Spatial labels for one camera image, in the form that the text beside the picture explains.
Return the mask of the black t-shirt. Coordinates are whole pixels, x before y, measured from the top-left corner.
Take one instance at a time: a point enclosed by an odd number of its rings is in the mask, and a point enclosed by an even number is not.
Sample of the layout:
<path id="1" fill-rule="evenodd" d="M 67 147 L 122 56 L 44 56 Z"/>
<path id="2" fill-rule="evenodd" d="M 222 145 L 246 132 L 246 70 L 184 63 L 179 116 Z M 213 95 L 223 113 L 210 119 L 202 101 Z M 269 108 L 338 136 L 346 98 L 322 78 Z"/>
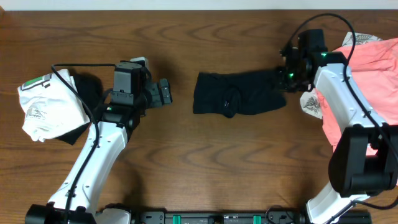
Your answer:
<path id="1" fill-rule="evenodd" d="M 243 73 L 198 74 L 193 94 L 193 113 L 256 115 L 278 110 L 286 105 L 273 70 Z"/>

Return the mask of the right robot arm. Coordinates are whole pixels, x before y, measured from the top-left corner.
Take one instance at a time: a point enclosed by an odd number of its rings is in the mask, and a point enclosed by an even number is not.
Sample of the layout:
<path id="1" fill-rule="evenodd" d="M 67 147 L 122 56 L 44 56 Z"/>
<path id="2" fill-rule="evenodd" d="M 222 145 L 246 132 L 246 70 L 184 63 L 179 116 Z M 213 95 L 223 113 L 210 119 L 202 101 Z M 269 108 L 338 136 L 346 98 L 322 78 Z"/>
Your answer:
<path id="1" fill-rule="evenodd" d="M 378 115 L 361 93 L 341 52 L 323 45 L 280 50 L 284 90 L 308 87 L 326 99 L 341 131 L 329 161 L 327 185 L 306 203 L 308 223 L 336 223 L 357 204 L 397 183 L 397 126 Z"/>

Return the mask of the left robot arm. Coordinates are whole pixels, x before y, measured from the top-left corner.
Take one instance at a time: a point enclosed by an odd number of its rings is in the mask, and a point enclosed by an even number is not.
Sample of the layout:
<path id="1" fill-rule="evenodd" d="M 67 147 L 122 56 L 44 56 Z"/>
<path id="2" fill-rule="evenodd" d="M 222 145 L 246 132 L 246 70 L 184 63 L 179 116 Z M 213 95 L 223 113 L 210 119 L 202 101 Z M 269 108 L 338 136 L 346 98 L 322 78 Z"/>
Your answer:
<path id="1" fill-rule="evenodd" d="M 161 79 L 136 83 L 138 92 L 113 88 L 111 101 L 95 109 L 96 120 L 83 149 L 62 186 L 46 205 L 33 204 L 27 224 L 132 223 L 133 212 L 124 205 L 108 205 L 98 211 L 98 201 L 116 159 L 149 108 L 172 103 L 170 83 Z"/>

